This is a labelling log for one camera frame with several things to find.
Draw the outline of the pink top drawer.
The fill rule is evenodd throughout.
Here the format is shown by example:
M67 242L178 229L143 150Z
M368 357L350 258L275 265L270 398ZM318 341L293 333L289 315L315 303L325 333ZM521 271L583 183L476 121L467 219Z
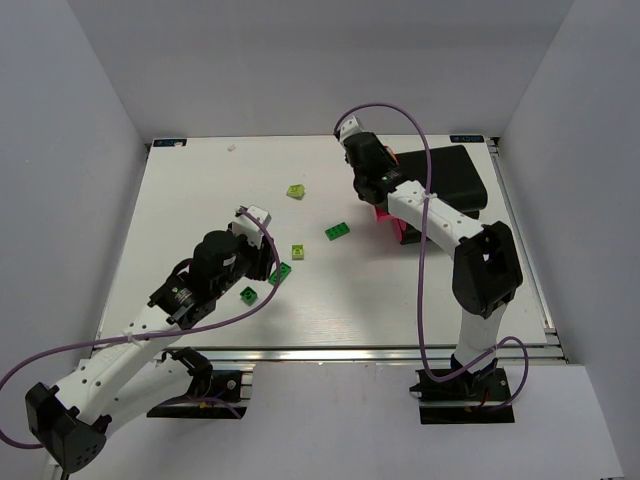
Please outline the pink top drawer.
M375 219L378 223L382 223L385 221L391 221L394 220L395 217L391 214L389 214L388 212L385 212L384 210L375 207L374 208L374 214L375 214Z

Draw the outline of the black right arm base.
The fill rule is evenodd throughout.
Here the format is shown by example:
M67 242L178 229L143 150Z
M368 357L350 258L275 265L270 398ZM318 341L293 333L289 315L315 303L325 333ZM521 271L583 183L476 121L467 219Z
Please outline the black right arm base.
M416 371L417 383L409 388L418 401L422 425L513 424L511 390L503 368L495 365L447 382L435 382L425 370Z

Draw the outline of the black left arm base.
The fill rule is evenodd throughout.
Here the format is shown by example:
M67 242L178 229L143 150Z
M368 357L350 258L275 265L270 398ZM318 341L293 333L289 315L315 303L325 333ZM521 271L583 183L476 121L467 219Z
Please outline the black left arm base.
M181 397L170 398L152 408L147 418L241 420L252 395L253 371L248 367L216 366L192 348L163 352L157 366L181 364L195 373Z

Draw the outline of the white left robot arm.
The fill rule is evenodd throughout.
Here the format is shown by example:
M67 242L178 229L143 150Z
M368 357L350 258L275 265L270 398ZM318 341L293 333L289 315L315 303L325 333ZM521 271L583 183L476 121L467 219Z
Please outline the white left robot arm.
M212 367L194 349L170 354L141 381L135 375L178 338L198 330L218 301L247 278L266 281L278 254L266 214L241 213L224 230L205 235L177 264L138 317L75 371L25 395L28 427L65 474L91 463L122 425L176 397L199 398Z

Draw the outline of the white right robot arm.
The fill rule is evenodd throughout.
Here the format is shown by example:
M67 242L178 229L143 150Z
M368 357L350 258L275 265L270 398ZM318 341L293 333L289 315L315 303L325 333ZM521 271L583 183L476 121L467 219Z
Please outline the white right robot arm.
M483 224L441 200L431 190L430 156L425 180L411 180L375 134L356 129L337 138L358 197L418 229L423 242L432 241L452 261L452 292L462 313L459 339L450 373L427 369L427 377L443 384L486 370L496 358L504 313L523 282L510 227Z

